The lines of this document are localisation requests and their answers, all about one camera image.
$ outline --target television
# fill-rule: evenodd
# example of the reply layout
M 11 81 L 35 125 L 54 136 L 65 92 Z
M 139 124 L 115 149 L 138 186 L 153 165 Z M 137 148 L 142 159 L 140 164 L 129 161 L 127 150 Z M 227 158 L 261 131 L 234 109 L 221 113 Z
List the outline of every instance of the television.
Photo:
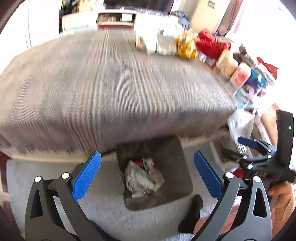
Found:
M 147 8 L 170 13 L 174 0 L 104 0 L 106 8 Z

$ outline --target silver screw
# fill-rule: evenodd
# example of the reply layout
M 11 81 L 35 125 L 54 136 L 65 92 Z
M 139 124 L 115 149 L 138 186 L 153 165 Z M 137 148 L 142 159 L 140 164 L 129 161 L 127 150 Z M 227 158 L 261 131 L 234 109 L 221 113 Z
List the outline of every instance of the silver screw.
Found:
M 70 174 L 65 172 L 62 174 L 62 179 L 67 179 L 67 178 L 69 178 L 69 176 L 70 176 Z
M 254 181 L 259 183 L 261 181 L 261 178 L 258 176 L 254 176 Z
M 41 177 L 40 176 L 38 176 L 38 177 L 35 177 L 35 182 L 40 182 L 41 181 Z
M 226 177 L 228 177 L 228 178 L 233 178 L 233 177 L 234 177 L 234 175 L 233 175 L 232 172 L 227 172 L 225 175 L 226 175 Z

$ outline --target black sock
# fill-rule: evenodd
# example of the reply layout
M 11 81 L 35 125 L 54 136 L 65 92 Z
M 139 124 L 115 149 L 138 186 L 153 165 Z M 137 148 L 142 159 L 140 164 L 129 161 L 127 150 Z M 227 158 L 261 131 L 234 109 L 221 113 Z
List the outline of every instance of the black sock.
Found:
M 200 195 L 195 195 L 192 200 L 192 205 L 186 218 L 179 224 L 178 231 L 182 234 L 192 234 L 196 222 L 200 219 L 200 210 L 203 206 L 203 201 Z

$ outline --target carpeted floor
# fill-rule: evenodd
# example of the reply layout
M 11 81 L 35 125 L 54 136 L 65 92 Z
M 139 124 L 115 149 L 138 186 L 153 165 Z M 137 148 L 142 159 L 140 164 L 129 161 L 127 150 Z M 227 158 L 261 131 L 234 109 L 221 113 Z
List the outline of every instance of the carpeted floor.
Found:
M 214 160 L 209 144 L 191 146 L 184 150 L 184 155 L 193 182 L 191 195 L 142 211 L 129 211 L 122 198 L 122 183 L 116 159 L 103 161 L 102 166 L 90 186 L 86 196 L 79 204 L 86 216 L 95 221 L 101 228 L 121 241 L 161 241 L 190 240 L 192 235 L 179 234 L 178 225 L 186 216 L 192 197 L 200 194 L 204 200 L 201 216 L 208 215 L 216 204 L 206 189 L 193 164 L 193 154 L 200 150 L 207 160 Z M 63 172 L 71 172 L 77 163 L 37 163 L 9 160 L 7 163 L 7 185 L 11 194 L 11 207 L 21 232 L 25 227 L 25 210 L 29 192 L 36 176 L 44 179 L 58 178 Z M 59 199 L 56 204 L 61 218 L 68 231 L 74 232 Z

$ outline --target white container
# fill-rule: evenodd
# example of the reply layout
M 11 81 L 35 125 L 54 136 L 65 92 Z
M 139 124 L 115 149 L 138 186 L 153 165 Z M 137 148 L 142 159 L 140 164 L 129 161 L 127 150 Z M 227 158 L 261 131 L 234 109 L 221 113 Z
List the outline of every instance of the white container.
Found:
M 244 62 L 241 62 L 230 78 L 230 82 L 236 87 L 241 88 L 247 79 L 251 76 L 251 68 Z
M 221 74 L 230 78 L 237 69 L 239 63 L 234 58 L 229 58 L 221 69 Z
M 231 53 L 228 49 L 224 49 L 216 63 L 216 68 L 221 70 L 230 58 L 233 58 L 233 53 Z

